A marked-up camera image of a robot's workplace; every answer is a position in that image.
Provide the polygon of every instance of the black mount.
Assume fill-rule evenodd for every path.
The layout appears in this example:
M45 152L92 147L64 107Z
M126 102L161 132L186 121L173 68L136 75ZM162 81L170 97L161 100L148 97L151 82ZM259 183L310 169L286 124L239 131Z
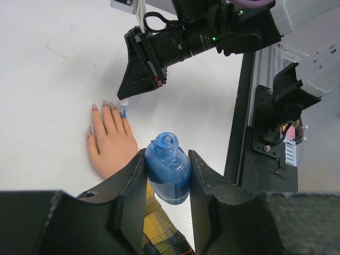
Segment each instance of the black mount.
M263 106L267 105L267 102L273 100L273 90L268 89L265 86L258 85L255 92L254 111L253 111L253 139L252 149L264 155L272 158L285 160L285 143L279 143L276 146L270 146L272 143L278 141L281 138L280 125L277 124L275 128L271 129L265 125L261 125L258 119Z
M166 68L161 68L148 37L140 27L124 36L129 55L127 68L117 96L120 100L153 91L166 83Z

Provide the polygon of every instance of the white cap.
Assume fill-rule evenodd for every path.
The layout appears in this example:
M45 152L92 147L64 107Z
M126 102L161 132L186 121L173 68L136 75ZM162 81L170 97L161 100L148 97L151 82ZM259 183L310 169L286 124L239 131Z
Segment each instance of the white cap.
M129 105L129 99L125 98L123 100L120 100L119 103L120 103L121 106L128 106Z

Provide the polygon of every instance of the camera lens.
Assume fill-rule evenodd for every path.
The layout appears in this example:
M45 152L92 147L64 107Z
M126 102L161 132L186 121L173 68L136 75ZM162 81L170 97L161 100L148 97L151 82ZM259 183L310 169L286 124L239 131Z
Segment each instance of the camera lens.
M171 27L149 38L158 63L165 68L191 57L182 27Z
M184 27L190 51L193 56L205 52L215 46L213 39L210 36L206 19L202 19L192 24L187 24Z
M169 27L148 40L163 68L214 47L206 19L184 26Z

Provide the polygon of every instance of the finger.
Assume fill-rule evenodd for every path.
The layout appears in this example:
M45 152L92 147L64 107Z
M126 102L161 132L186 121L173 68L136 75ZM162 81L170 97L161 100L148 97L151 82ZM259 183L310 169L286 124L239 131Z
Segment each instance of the finger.
M95 164L99 158L99 151L96 144L96 138L91 131L91 127L87 129L87 149L92 164Z
M119 115L119 112L116 108L116 106L113 103L110 103L110 108L111 108L111 114L113 118L113 122L115 123L116 130L119 134L124 134L124 126L122 123L121 116Z
M92 105L92 121L95 126L96 136L98 138L106 136L104 124L101 121L100 113L96 104Z
M132 130L131 130L131 127L130 127L130 124L129 124L128 119L122 117L122 123L123 123L123 127L124 127L125 134L126 134L128 137L133 138Z
M108 103L106 100L103 101L103 120L105 124L105 129L108 134L117 132L115 123L113 123L112 115Z

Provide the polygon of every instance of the white cable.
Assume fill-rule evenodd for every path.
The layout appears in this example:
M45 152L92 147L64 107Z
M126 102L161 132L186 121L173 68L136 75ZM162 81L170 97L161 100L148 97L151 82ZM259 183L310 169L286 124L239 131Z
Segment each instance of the white cable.
M138 6L137 6L137 13L136 13L136 18L140 27L140 30L144 33L144 22L143 22L143 18L144 15L147 12L147 8L145 5L145 0L139 0L138 1Z

